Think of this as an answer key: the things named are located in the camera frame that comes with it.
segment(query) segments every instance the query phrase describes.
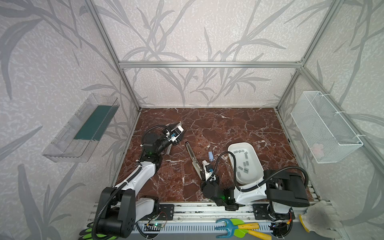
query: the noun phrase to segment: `yellow handle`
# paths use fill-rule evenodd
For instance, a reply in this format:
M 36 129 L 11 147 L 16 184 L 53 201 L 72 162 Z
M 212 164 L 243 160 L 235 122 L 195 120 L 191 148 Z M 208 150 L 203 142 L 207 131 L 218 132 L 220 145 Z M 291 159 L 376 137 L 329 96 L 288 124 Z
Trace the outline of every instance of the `yellow handle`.
M 237 226 L 239 227 L 239 229 L 259 229 L 259 224 L 257 222 L 240 224 Z
M 272 240 L 272 236 L 271 235 L 268 235 L 268 234 L 265 234 L 265 233 L 262 233 L 262 232 L 256 232 L 256 231 L 248 230 L 248 233 L 250 235 L 252 235 L 252 236 L 261 238 L 263 240 Z

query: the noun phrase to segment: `blue object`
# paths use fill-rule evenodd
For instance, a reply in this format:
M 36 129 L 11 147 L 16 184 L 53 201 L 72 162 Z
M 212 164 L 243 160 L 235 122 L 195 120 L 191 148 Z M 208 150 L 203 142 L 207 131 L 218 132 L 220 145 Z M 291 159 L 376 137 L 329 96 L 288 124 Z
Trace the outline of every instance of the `blue object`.
M 227 218 L 219 219 L 216 221 L 216 223 L 218 223 L 218 222 L 225 222 L 225 226 L 224 227 L 215 227 L 215 230 L 226 230 L 228 233 L 226 235 L 217 235 L 216 238 L 233 237 L 235 234 L 235 230 L 239 228 L 238 226 L 233 225 L 231 220 L 229 220 Z
M 214 161 L 214 154 L 212 152 L 208 152 L 208 157 L 210 162 Z

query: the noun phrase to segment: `white plastic tray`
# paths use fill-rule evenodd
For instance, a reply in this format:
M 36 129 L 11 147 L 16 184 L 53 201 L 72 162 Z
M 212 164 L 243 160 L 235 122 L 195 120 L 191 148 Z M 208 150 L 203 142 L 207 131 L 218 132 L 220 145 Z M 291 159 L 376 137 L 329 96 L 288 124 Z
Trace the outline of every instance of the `white plastic tray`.
M 263 167 L 251 144 L 240 142 L 231 144 L 228 151 L 236 157 L 236 180 L 240 184 L 249 184 L 257 181 L 264 176 Z

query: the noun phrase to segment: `transparent plastic basket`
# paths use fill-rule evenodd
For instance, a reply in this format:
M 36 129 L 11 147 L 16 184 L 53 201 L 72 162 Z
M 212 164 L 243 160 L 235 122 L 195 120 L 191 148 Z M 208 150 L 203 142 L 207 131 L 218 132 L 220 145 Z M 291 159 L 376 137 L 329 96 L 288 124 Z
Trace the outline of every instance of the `transparent plastic basket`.
M 100 105 L 110 106 L 110 108 L 104 112 L 103 118 L 99 118 L 98 124 L 92 126 L 89 138 L 76 138 L 79 130 Z M 44 149 L 43 156 L 54 162 L 87 162 L 119 106 L 117 97 L 90 94 L 54 140 Z
M 363 145 L 320 91 L 305 91 L 291 116 L 318 163 L 339 162 Z

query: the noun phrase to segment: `wall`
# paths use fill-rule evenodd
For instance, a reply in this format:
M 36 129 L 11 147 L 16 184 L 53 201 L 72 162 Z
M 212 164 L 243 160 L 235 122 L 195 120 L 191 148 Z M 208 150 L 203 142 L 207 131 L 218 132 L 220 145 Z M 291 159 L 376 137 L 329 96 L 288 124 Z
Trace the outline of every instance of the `wall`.
M 384 1 L 345 1 L 306 64 L 383 153 Z M 318 164 L 290 116 L 303 91 L 301 76 L 280 109 L 321 197 L 330 200 L 352 240 L 382 239 L 384 177 L 361 149 L 338 163 Z
M 94 2 L 120 61 L 299 61 L 332 1 Z M 125 72 L 142 106 L 259 107 L 276 106 L 293 70 Z
M 0 239 L 77 239 L 137 111 L 82 1 L 2 1 L 0 16 Z M 43 157 L 90 93 L 121 104 L 90 160 Z

